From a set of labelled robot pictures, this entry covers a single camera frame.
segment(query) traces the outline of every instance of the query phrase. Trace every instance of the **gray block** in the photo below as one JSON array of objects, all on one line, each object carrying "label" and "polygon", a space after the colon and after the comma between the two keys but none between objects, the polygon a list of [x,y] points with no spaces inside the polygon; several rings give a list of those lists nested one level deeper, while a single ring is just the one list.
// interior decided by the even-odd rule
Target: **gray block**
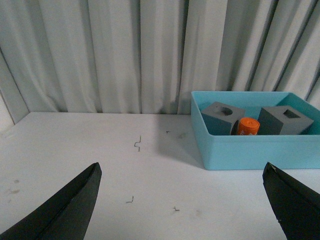
[{"label": "gray block", "polygon": [[258,121],[259,135],[299,135],[314,122],[291,106],[263,107]]},{"label": "gray block", "polygon": [[211,135],[235,135],[245,110],[216,101],[202,110],[201,115]]}]

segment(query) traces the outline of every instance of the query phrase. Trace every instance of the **light blue container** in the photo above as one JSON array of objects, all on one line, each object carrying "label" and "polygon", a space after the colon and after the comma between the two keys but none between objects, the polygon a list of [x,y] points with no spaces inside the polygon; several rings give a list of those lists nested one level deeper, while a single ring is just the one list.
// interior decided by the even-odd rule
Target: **light blue container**
[{"label": "light blue container", "polygon": [[[193,91],[191,121],[207,170],[320,168],[320,111],[291,92]],[[306,135],[218,136],[208,133],[201,111],[214,102],[245,109],[258,119],[261,107],[289,105],[314,120]]]}]

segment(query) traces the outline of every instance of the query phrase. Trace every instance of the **white table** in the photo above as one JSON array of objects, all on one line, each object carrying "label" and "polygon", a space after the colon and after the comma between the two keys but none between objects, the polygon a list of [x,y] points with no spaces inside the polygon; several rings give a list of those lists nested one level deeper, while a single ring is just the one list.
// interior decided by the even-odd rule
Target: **white table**
[{"label": "white table", "polygon": [[[263,171],[205,170],[189,115],[33,112],[0,152],[1,233],[99,162],[86,240],[286,239]],[[286,172],[320,192],[320,170]]]}]

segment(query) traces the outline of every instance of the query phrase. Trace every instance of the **small debris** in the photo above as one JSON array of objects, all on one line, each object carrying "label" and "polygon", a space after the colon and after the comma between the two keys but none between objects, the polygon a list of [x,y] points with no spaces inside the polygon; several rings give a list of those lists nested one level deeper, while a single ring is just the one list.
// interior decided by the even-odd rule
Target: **small debris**
[{"label": "small debris", "polygon": [[132,200],[131,201],[126,201],[126,204],[132,204],[134,202],[134,196],[132,196]]},{"label": "small debris", "polygon": [[134,147],[135,147],[135,148],[138,148],[138,152],[140,152],[140,147],[137,146],[137,144],[139,144],[139,143],[141,143],[141,135],[140,135],[140,140],[139,140],[139,141],[136,141],[136,142],[134,143]]}]

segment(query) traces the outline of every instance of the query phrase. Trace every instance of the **orange cylinder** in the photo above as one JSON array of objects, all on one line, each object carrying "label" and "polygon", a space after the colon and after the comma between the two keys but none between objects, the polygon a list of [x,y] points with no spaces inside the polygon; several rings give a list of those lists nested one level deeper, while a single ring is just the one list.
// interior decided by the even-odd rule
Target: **orange cylinder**
[{"label": "orange cylinder", "polygon": [[240,119],[237,135],[257,135],[260,123],[251,117]]}]

